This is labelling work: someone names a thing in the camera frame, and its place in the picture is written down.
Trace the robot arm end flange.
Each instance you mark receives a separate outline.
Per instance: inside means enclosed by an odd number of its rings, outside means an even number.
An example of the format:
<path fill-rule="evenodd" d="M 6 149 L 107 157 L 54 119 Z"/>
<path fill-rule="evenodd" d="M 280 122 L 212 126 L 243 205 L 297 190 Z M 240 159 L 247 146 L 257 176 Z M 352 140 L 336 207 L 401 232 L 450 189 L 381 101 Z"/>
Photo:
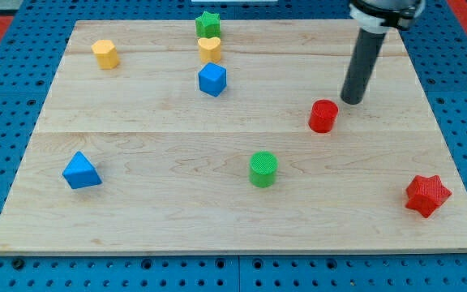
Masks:
<path fill-rule="evenodd" d="M 389 28 L 406 31 L 420 18 L 426 0 L 349 0 L 349 14 L 360 28 L 384 34 Z"/>

